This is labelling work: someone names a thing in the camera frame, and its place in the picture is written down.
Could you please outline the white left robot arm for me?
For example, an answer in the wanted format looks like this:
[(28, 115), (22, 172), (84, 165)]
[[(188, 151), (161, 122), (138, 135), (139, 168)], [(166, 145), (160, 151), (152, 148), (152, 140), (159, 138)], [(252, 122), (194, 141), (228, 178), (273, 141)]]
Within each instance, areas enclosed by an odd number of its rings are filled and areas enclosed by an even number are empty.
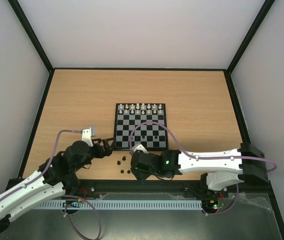
[(29, 177), (0, 194), (0, 233), (32, 208), (64, 195), (74, 195), (80, 188), (78, 170), (93, 159), (113, 152), (113, 138), (78, 140), (64, 151), (52, 151), (50, 158)]

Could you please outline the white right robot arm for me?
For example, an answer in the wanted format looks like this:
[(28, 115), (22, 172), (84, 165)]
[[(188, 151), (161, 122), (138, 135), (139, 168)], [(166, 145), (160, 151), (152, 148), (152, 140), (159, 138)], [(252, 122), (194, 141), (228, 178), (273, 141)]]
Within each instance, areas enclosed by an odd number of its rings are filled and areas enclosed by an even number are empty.
[(200, 191), (206, 196), (240, 183), (254, 187), (269, 184), (265, 155), (250, 143), (220, 152), (169, 149), (161, 154), (149, 153), (140, 144), (133, 148), (130, 166), (138, 181), (201, 172)]

